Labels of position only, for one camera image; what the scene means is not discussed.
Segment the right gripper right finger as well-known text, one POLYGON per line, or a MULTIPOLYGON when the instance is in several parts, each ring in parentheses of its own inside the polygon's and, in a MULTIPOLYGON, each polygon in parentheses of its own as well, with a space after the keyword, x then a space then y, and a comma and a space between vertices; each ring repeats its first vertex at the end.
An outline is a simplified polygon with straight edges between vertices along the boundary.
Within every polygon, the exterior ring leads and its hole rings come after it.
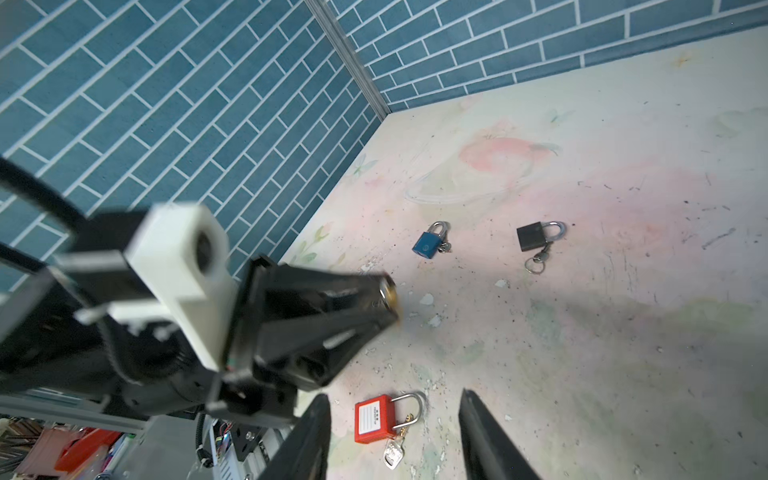
POLYGON ((540 480, 473 390, 462 391, 458 421, 468 479, 540 480))

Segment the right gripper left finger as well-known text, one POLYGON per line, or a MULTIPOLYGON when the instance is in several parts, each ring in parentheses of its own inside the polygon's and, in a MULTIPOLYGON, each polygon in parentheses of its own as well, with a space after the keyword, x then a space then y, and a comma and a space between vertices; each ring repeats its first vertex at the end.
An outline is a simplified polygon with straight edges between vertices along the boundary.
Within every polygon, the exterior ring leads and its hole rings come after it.
POLYGON ((305 410, 258 479, 325 479, 330 437, 329 398, 325 394, 319 394, 305 410))

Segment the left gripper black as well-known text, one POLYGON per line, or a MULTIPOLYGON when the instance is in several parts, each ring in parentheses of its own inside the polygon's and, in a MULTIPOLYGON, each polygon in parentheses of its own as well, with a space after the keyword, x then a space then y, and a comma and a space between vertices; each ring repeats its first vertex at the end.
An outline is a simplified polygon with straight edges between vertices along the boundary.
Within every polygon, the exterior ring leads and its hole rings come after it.
POLYGON ((254 427, 295 424, 295 386, 328 385, 397 321, 382 295, 386 277, 247 261, 206 413, 254 427))

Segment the red padlock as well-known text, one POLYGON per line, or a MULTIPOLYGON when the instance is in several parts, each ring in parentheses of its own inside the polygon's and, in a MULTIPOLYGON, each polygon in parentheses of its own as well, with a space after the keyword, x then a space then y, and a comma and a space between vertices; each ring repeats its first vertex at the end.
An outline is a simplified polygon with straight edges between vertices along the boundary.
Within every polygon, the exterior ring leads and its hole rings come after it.
POLYGON ((353 438, 357 444, 367 445, 384 441, 383 462, 395 470, 405 457, 404 438, 410 427, 417 424, 425 411, 420 393, 408 392, 399 396, 380 395, 355 404, 353 438), (404 401, 415 401, 416 412, 397 420, 396 406, 404 401))

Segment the small brass padlock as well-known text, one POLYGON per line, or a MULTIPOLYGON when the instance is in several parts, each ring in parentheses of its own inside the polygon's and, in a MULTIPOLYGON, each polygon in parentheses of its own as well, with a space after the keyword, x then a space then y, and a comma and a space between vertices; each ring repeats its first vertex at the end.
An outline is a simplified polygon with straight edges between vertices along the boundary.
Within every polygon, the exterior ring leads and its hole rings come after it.
POLYGON ((386 277, 383 281, 382 295, 388 310, 396 316, 397 321, 400 321, 402 318, 402 309, 400 306, 396 284, 391 277, 386 277))

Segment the blue padlock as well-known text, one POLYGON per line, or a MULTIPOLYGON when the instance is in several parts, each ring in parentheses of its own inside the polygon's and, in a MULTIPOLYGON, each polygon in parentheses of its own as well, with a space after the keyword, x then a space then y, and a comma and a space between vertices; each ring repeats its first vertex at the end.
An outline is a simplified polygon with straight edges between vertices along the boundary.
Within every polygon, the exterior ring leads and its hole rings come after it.
POLYGON ((416 255, 432 259, 438 253, 448 253, 452 249, 448 241, 450 223, 447 221, 436 221, 421 234, 419 239, 412 247, 412 252, 416 255))

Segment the black padlock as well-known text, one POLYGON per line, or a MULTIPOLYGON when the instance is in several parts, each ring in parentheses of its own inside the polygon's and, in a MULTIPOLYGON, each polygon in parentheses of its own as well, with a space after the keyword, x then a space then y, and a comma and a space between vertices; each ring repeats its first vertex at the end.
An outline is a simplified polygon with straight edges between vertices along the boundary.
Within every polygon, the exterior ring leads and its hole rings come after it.
POLYGON ((563 239, 566 232, 566 224, 560 221, 534 222, 516 230, 521 251, 535 251, 524 262, 524 268, 529 274, 540 275, 545 271, 553 243, 563 239))

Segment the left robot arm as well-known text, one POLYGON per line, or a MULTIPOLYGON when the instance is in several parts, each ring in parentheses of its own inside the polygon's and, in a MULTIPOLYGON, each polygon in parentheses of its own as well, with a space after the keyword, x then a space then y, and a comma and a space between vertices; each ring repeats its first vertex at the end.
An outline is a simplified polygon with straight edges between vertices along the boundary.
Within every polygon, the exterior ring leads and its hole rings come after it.
POLYGON ((236 282, 208 232, 82 235, 1 309, 1 390, 108 397, 122 415, 199 406, 236 423, 295 422, 397 318, 386 274, 251 261, 236 282))

